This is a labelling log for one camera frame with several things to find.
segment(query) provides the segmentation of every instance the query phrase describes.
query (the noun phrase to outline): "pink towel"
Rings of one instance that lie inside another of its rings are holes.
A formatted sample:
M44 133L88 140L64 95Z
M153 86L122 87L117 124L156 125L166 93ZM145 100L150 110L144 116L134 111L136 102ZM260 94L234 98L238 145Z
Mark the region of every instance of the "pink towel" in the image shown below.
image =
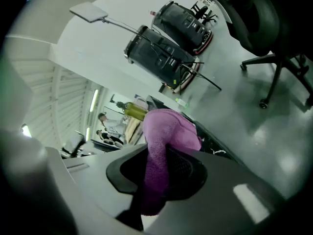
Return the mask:
M201 143L194 125L170 109L150 111L143 121L143 133L148 142L148 158L144 178L141 213L156 215L164 206L161 200L169 185L165 146L200 150Z

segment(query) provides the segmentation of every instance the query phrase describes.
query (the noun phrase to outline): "black seat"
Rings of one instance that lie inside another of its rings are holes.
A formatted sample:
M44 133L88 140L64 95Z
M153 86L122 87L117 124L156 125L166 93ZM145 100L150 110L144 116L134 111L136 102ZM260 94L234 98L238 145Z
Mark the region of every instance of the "black seat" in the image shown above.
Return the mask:
M297 67L291 58L301 53L299 28L293 15L286 10L286 0L213 0L222 10L229 33L249 52L260 56L243 61L247 65L275 63L274 79L260 107L265 109L278 82L282 68L287 68L308 90L310 97L306 104L313 104L313 88L304 77L307 68Z

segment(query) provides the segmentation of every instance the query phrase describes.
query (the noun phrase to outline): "concrete floor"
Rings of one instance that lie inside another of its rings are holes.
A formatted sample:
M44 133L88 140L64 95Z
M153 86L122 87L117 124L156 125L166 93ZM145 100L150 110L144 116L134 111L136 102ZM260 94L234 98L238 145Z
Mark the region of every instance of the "concrete floor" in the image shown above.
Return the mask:
M200 72L217 83L220 92L196 77L182 93L164 94L182 98L182 109L223 141L255 174L275 187L284 197L302 186L312 165L313 108L306 110L309 93L287 70L267 109L259 101L271 85L273 65L251 65L242 72L242 61L255 57L229 35L222 15L212 27L213 40L200 56ZM313 83L313 67L306 76Z

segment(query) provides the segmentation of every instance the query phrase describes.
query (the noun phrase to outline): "chair caster wheel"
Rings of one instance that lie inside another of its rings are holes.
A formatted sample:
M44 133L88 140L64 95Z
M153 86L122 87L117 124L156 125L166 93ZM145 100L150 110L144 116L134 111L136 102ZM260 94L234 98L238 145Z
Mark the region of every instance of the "chair caster wheel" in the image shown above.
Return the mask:
M241 65L240 65L240 68L241 68L243 71L245 71L245 70L246 70L246 66L245 66L245 65L243 65L243 64L241 64Z
M305 102L305 105L308 106L308 107L312 107L313 106L313 96L309 96L309 98Z
M259 106L262 108L262 109L266 109L268 107L268 103L265 101L265 99L261 99L260 103L259 103Z

